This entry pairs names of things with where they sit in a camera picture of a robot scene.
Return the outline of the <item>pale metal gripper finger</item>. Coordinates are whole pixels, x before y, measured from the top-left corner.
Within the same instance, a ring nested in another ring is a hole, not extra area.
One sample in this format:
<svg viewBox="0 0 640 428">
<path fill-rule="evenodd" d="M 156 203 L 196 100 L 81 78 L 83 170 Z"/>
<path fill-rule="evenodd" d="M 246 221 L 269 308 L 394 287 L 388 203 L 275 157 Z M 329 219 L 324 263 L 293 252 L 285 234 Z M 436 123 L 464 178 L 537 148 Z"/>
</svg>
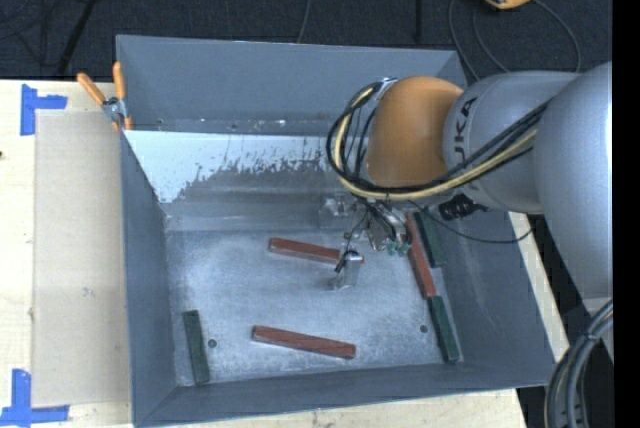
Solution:
<svg viewBox="0 0 640 428">
<path fill-rule="evenodd" d="M 348 224 L 353 213 L 353 203 L 344 196 L 326 197 L 318 211 L 320 228 L 337 228 Z"/>
<path fill-rule="evenodd" d="M 355 286 L 363 265 L 363 255 L 355 249 L 347 249 L 334 268 L 336 276 L 331 281 L 331 288 L 338 290 Z"/>
</svg>

